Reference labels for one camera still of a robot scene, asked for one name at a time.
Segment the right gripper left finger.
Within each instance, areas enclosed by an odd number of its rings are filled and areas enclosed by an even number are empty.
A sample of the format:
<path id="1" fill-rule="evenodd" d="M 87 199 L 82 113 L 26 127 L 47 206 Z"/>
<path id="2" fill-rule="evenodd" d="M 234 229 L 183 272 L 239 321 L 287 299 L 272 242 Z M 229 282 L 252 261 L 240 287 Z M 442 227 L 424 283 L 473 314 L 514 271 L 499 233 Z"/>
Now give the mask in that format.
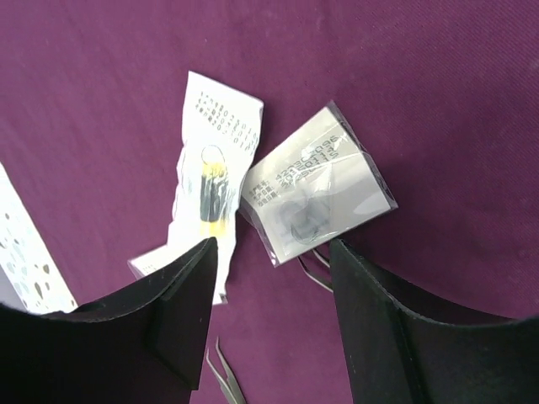
<path id="1" fill-rule="evenodd" d="M 198 388 L 217 243 L 73 312 L 1 308 L 4 403 L 186 403 Z"/>

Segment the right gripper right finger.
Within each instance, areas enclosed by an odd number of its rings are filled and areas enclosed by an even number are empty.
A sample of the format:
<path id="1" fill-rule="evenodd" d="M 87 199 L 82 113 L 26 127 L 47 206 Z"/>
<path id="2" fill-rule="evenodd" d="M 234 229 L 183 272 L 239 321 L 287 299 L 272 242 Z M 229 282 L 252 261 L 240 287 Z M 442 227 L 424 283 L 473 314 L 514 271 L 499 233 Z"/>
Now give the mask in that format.
<path id="1" fill-rule="evenodd" d="M 536 317 L 512 320 L 442 299 L 339 239 L 329 251 L 354 402 L 537 402 Z"/>

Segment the thin dark tweezers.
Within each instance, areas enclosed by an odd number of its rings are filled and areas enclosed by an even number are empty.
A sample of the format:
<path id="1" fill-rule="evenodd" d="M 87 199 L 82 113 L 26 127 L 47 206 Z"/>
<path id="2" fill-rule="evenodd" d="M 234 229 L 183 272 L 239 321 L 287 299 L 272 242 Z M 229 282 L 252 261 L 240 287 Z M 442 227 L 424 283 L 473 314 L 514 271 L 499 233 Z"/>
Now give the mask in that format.
<path id="1" fill-rule="evenodd" d="M 303 273 L 324 290 L 333 293 L 334 287 L 330 275 L 329 258 L 318 248 L 313 248 L 308 257 L 301 255 L 297 258 Z"/>

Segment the small white packet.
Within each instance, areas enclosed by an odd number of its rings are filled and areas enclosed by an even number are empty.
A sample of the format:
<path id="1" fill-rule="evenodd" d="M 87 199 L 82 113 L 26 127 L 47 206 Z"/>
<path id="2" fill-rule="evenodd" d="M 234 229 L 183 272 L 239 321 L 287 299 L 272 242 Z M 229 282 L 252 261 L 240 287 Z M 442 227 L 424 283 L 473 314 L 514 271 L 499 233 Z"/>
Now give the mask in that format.
<path id="1" fill-rule="evenodd" d="M 329 102 L 249 169 L 240 210 L 279 266 L 397 207 L 373 158 Z"/>

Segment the white pouch with dark item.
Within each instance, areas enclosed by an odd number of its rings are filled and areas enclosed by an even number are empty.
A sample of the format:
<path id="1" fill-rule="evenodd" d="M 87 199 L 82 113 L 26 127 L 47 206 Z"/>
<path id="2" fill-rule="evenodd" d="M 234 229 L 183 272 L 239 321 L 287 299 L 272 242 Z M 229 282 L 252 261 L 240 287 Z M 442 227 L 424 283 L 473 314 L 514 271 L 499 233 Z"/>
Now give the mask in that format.
<path id="1" fill-rule="evenodd" d="M 242 186 L 259 145 L 263 102 L 197 72 L 189 72 L 182 113 L 178 185 L 164 245 L 129 260 L 148 276 L 215 237 L 218 245 L 213 302 L 227 303 L 226 282 L 236 246 Z"/>

